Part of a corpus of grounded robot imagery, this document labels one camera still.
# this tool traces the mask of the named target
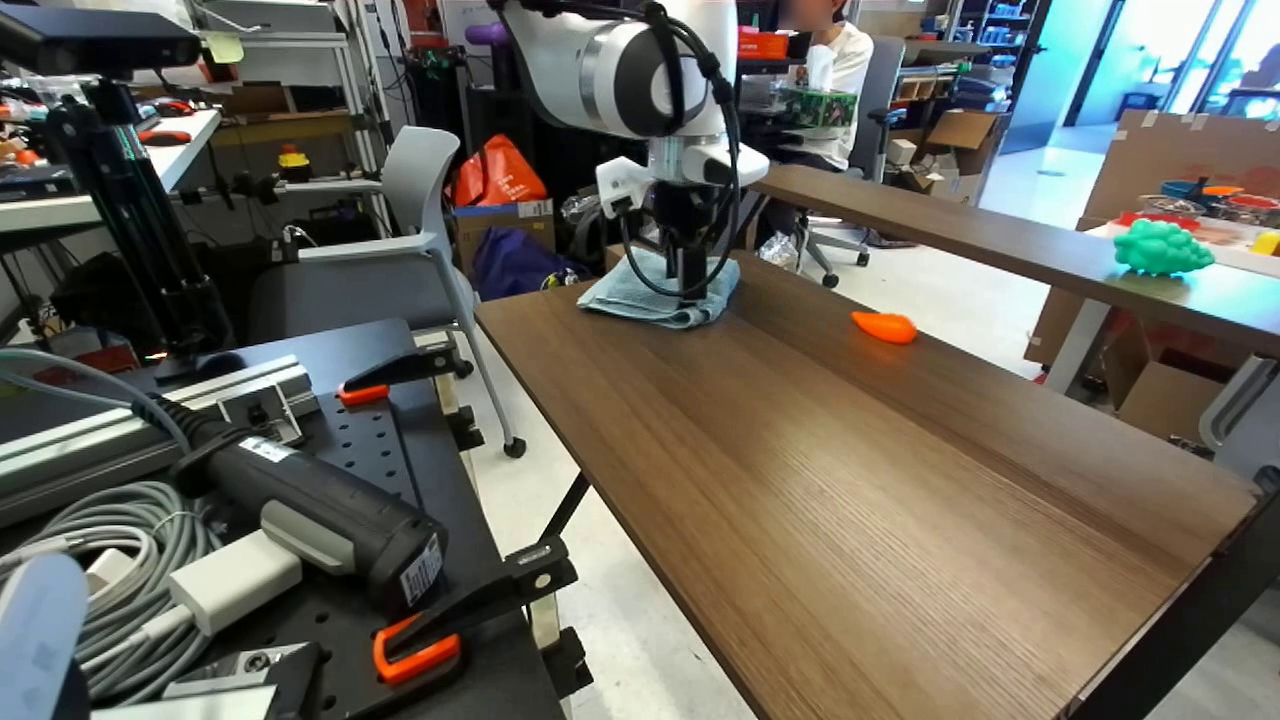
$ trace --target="man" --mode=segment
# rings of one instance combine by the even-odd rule
[[[845,0],[792,0],[792,79],[802,92],[848,92],[861,94],[871,65],[871,34],[845,20]],[[857,113],[839,128],[778,128],[765,149],[778,162],[810,162],[827,170],[848,170],[848,152],[857,139]],[[758,254],[776,263],[795,263],[799,209],[771,201],[758,217]]]

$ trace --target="brown tabletop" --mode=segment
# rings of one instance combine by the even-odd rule
[[[853,224],[871,224],[887,237],[971,254],[1016,275],[1074,288],[1127,312],[1192,317],[1206,326],[1226,326],[1231,344],[1240,348],[1272,356],[1280,353],[1280,281],[1272,275],[1225,263],[1192,273],[1188,281],[1127,275],[1114,268],[1110,243],[1079,233],[943,202],[918,193],[862,182],[799,162],[771,162],[758,193],[845,217]]]
[[[754,258],[701,330],[572,299],[478,321],[765,714],[1071,713],[1257,523],[1210,464]]]

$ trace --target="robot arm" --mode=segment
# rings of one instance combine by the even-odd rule
[[[732,100],[737,74],[737,5],[670,0],[667,12],[649,5],[645,16],[562,0],[490,5],[544,115],[582,130],[649,139],[649,167],[627,160],[594,167],[605,209],[608,195],[631,201],[641,179],[676,187],[765,179],[768,160],[737,149],[737,125],[718,109],[718,100]]]

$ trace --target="floor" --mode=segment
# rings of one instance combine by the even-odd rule
[[[982,202],[1071,228],[1099,167],[1099,149],[1105,130],[1069,130],[1046,152],[998,157]],[[857,268],[853,254],[839,252],[830,252],[830,258],[839,263],[835,292],[871,309],[906,312],[924,330],[1020,374],[1036,374],[1020,353],[1042,304],[1042,284],[931,248],[876,252],[868,268]],[[490,358],[496,384],[529,438],[524,458],[500,455],[496,444],[466,455],[486,523],[500,546],[513,552],[537,538],[572,482],[577,464],[496,353],[486,344],[478,353]],[[500,433],[477,379],[464,379],[461,396],[477,409],[483,434],[496,438]],[[559,614],[582,637],[594,670],[594,682],[568,701],[577,720],[751,714],[600,497],[582,500],[562,538],[578,583],[559,590]],[[1275,709],[1280,590],[1262,597],[1155,714],[1246,720],[1275,714]]]

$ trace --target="green object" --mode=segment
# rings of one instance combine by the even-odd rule
[[[1210,252],[1176,224],[1136,220],[1114,237],[1114,263],[1139,275],[1180,275],[1210,263]]]
[[[857,113],[857,94],[853,92],[799,92],[799,87],[784,87],[778,100],[784,109],[784,125],[789,128],[848,128],[853,113]]]

